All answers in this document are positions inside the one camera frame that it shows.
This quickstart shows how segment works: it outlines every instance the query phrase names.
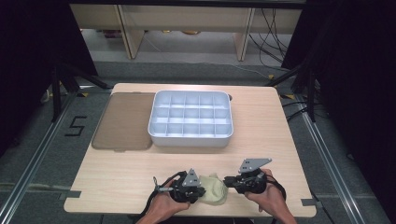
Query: white compartment tray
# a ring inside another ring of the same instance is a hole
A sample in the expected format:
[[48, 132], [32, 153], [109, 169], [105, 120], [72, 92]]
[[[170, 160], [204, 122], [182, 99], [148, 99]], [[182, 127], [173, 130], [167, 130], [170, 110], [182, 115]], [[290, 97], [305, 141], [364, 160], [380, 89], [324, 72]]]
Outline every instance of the white compartment tray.
[[230, 97], [223, 91], [158, 91], [148, 124], [163, 147], [226, 147], [233, 134]]

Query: metal frame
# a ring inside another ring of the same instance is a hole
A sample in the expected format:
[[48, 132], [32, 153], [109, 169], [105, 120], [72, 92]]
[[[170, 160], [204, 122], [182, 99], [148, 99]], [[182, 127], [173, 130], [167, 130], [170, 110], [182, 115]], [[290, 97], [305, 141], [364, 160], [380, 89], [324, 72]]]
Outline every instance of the metal frame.
[[[303, 97], [299, 94], [295, 95], [297, 101], [303, 101]], [[320, 131], [318, 130], [318, 126], [315, 122], [309, 118], [307, 113], [303, 113], [303, 118], [308, 128], [308, 131], [311, 133], [312, 138], [314, 139], [315, 145], [317, 146], [320, 157], [323, 160], [323, 163], [329, 173], [329, 176], [334, 184], [335, 189], [340, 196], [341, 202], [343, 203], [346, 213], [350, 218], [351, 223], [366, 223], [361, 210], [358, 207], [358, 204], [355, 201], [355, 198], [352, 195], [352, 192], [347, 187], [347, 183], [345, 182], [343, 176], [341, 175], [340, 170], [332, 158], [332, 153], [327, 148], [326, 143], [324, 142]]]
[[41, 140], [40, 145], [35, 151], [35, 154], [33, 155], [32, 159], [30, 159], [29, 164], [26, 166], [17, 184], [14, 186], [13, 190], [8, 195], [7, 200], [2, 204], [0, 211], [0, 220], [2, 224], [9, 223], [10, 220], [12, 219], [19, 204], [21, 203], [24, 193], [29, 188], [30, 182], [35, 176], [35, 173], [37, 172], [41, 162], [44, 160], [44, 157], [46, 156], [47, 151], [49, 150], [53, 138], [55, 137], [56, 133], [59, 130], [59, 127], [64, 121], [64, 117], [65, 114], [67, 113], [67, 109], [72, 104], [76, 96], [77, 96], [76, 92], [68, 93], [66, 99], [64, 100], [64, 110], [60, 113], [59, 117], [55, 121], [53, 121], [49, 126], [46, 135]]

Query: yellow cloth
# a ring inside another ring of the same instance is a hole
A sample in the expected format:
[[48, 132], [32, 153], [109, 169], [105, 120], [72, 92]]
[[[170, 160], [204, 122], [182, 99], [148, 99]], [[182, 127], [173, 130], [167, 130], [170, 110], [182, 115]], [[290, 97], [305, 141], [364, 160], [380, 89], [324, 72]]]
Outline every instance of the yellow cloth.
[[206, 192], [204, 196], [199, 198], [199, 202], [211, 205], [221, 205], [227, 200], [228, 188], [218, 178], [216, 174], [210, 176], [200, 175], [201, 187], [204, 187]]

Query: hand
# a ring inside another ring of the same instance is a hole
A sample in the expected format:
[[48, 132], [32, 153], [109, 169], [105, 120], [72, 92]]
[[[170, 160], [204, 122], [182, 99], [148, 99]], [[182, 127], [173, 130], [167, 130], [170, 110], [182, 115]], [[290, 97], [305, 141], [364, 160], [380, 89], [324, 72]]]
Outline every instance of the hand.
[[[271, 176], [272, 172], [268, 169], [262, 169], [267, 175], [267, 178], [274, 180]], [[275, 217], [279, 221], [285, 224], [297, 223], [294, 216], [291, 214], [285, 200], [283, 199], [282, 193], [275, 185], [267, 183], [266, 190], [261, 194], [255, 194], [251, 192], [245, 192], [245, 196], [259, 205], [259, 211], [264, 210], [266, 213]]]
[[[173, 181], [169, 181], [165, 187], [169, 188]], [[169, 192], [161, 192], [154, 197], [147, 213], [137, 223], [159, 223], [165, 221], [175, 213], [189, 209], [189, 207], [190, 203], [178, 203], [171, 198]]]

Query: wrist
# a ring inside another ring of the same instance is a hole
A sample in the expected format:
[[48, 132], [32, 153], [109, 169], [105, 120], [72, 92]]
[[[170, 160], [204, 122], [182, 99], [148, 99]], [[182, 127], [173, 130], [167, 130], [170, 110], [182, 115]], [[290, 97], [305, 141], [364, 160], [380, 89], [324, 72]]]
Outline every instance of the wrist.
[[279, 220], [283, 224], [297, 224], [296, 219], [289, 211], [282, 215], [277, 216], [276, 219]]
[[152, 214], [145, 214], [140, 218], [136, 224], [157, 224], [160, 223], [160, 219]]

